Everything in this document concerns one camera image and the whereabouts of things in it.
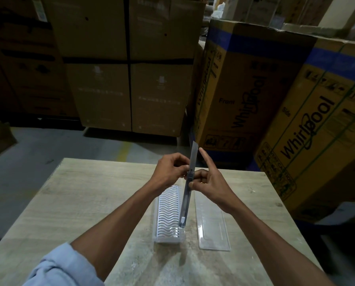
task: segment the left hand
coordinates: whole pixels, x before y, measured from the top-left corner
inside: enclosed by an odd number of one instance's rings
[[[183,178],[188,171],[189,158],[181,153],[166,154],[158,161],[149,182],[156,187],[157,195],[160,195],[178,178]]]

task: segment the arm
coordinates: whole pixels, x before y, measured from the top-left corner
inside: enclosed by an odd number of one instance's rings
[[[180,153],[163,156],[151,179],[98,224],[70,245],[94,266],[104,281],[150,203],[189,170],[189,158]]]
[[[273,284],[334,286],[321,269],[253,214],[229,187],[206,151],[199,150],[209,170],[196,171],[189,186],[233,216]]]

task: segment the wavy plastic rack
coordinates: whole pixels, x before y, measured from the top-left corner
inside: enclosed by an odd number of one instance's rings
[[[173,185],[155,199],[153,240],[156,243],[181,243],[185,230],[179,227],[180,187]]]

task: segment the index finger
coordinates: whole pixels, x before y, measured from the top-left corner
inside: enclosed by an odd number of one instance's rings
[[[214,164],[212,158],[208,155],[208,153],[203,148],[199,148],[199,151],[200,151],[201,155],[203,156],[204,161],[206,162],[209,169],[217,168],[216,165]]]
[[[185,155],[181,154],[181,153],[174,153],[171,154],[172,160],[175,163],[176,161],[180,161],[186,165],[189,165],[189,158],[187,158]]]

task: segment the right hand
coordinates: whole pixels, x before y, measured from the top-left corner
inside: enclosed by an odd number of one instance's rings
[[[241,200],[229,187],[213,160],[203,148],[199,148],[209,170],[194,172],[194,180],[189,183],[192,190],[202,192],[209,200],[217,204],[224,212],[231,212],[242,205]]]

